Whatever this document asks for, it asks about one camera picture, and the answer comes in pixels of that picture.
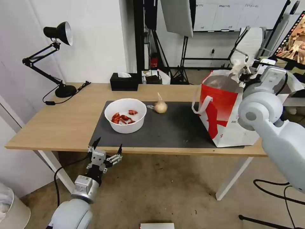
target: concrete floor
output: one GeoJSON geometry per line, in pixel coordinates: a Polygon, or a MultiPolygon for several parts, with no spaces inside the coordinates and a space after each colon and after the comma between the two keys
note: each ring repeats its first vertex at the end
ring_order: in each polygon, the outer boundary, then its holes
{"type": "MultiPolygon", "coordinates": [[[[60,153],[64,161],[83,155],[60,153]]],[[[143,222],[173,222],[178,229],[266,228],[240,221],[239,214],[291,226],[284,200],[262,193],[252,183],[256,178],[286,181],[268,158],[255,158],[223,200],[215,199],[215,192],[237,160],[223,156],[124,155],[122,162],[103,177],[92,205],[90,228],[139,228],[143,222]]],[[[84,173],[86,165],[81,162],[66,171],[74,180],[84,173]]],[[[69,200],[70,194],[61,182],[59,188],[61,202],[69,200]]],[[[282,194],[283,187],[271,186],[268,190],[282,194]]],[[[287,190],[287,196],[305,200],[305,195],[293,188],[287,190]]],[[[56,209],[54,184],[22,200],[32,211],[26,229],[45,228],[56,209]]],[[[305,226],[304,207],[288,204],[296,226],[305,226]]]]}

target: white bowl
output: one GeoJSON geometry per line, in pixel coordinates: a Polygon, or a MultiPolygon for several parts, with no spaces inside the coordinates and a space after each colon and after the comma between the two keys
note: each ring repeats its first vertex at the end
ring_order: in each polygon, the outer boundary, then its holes
{"type": "Polygon", "coordinates": [[[119,99],[110,103],[105,109],[105,117],[109,121],[111,127],[121,134],[130,134],[139,130],[144,123],[146,115],[146,105],[137,99],[119,99]],[[130,115],[128,110],[135,110],[138,113],[130,115]],[[131,124],[116,124],[111,121],[112,116],[119,112],[120,115],[126,115],[132,118],[135,122],[131,124]]]}

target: black mat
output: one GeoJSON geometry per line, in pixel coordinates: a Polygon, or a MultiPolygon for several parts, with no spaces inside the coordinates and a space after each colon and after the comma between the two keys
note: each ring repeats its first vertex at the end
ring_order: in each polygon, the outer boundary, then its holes
{"type": "Polygon", "coordinates": [[[191,102],[166,102],[165,114],[147,109],[143,126],[131,134],[120,134],[111,128],[104,115],[111,102],[106,102],[89,145],[101,137],[98,146],[117,147],[122,143],[124,147],[216,148],[200,118],[193,113],[191,102]]]}

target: lamp shade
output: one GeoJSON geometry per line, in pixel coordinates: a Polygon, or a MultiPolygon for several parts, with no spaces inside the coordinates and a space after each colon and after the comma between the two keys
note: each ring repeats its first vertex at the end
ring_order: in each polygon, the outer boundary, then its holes
{"type": "Polygon", "coordinates": [[[44,27],[44,34],[49,38],[60,39],[67,45],[73,45],[73,36],[68,22],[62,22],[56,28],[44,27]]]}

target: lamp base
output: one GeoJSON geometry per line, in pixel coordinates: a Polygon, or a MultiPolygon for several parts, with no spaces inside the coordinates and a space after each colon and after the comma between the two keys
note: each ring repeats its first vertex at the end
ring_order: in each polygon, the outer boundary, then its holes
{"type": "Polygon", "coordinates": [[[59,86],[59,88],[55,90],[55,95],[59,98],[67,98],[72,95],[75,95],[76,92],[77,92],[76,87],[72,85],[63,85],[63,86],[59,86]]]}

